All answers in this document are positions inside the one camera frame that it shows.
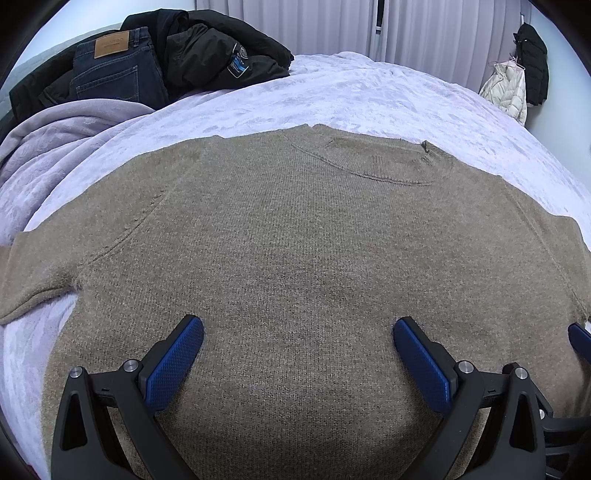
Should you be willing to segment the brown knit sweater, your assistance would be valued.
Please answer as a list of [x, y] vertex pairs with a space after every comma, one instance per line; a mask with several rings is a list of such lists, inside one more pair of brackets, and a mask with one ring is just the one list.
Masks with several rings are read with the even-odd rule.
[[394, 479], [437, 419], [394, 351], [411, 316], [479, 368], [518, 362], [590, 411], [567, 339], [590, 316], [577, 223], [436, 146], [300, 126], [138, 156], [1, 250], [1, 320], [75, 292], [45, 372], [204, 346], [161, 425], [202, 479]]

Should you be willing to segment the white puffer jacket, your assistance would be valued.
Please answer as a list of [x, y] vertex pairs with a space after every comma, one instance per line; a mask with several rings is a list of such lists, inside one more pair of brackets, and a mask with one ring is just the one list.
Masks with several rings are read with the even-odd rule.
[[525, 69], [515, 60], [494, 64], [479, 95], [524, 126], [527, 120]]

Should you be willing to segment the lavender folded throw blanket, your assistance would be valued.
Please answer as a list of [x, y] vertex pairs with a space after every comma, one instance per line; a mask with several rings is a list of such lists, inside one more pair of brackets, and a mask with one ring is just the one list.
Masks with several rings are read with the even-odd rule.
[[89, 99], [42, 110], [13, 128], [1, 143], [1, 185], [35, 157], [86, 140], [154, 110], [137, 102]]

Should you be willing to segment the black hanging coat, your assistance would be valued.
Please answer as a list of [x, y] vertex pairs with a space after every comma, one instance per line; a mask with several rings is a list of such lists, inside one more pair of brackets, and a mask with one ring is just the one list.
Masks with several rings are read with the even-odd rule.
[[517, 62], [525, 69], [526, 100], [533, 106], [541, 105], [549, 88], [547, 47], [535, 28], [527, 23], [514, 34], [514, 41]]

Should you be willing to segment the grey pleated curtain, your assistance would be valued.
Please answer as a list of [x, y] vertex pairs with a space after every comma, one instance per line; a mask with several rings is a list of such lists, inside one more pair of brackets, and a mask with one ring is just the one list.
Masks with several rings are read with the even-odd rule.
[[479, 91], [515, 51], [532, 5], [512, 0], [198, 1], [294, 54], [352, 51]]

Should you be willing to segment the dark blue jeans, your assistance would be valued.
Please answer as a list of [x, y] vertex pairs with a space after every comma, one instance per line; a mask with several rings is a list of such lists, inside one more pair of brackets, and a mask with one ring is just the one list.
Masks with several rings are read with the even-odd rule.
[[148, 29], [118, 31], [79, 43], [68, 98], [138, 102], [154, 110], [166, 106], [168, 93]]

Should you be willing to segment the lavender plush bed blanket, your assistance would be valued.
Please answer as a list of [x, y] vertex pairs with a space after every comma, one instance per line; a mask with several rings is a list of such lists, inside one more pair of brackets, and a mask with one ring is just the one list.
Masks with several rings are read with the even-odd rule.
[[[92, 138], [43, 153], [1, 185], [1, 250], [128, 161], [195, 139], [232, 139], [300, 126], [430, 143], [504, 179], [549, 214], [573, 219], [590, 247], [590, 196], [515, 120], [463, 87], [353, 53], [303, 56], [290, 77], [242, 90], [184, 96]], [[77, 295], [1, 320], [6, 417], [41, 478], [52, 443], [42, 431], [45, 372]]]

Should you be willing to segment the black jacket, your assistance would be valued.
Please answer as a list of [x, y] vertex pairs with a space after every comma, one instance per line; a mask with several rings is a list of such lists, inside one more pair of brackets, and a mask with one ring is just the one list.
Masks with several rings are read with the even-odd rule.
[[192, 91], [239, 89], [287, 77], [293, 54], [242, 20], [213, 10], [158, 9], [128, 16], [118, 30], [92, 35], [42, 63], [9, 92], [8, 117], [22, 123], [70, 100], [79, 43], [140, 27], [148, 29], [168, 104]]

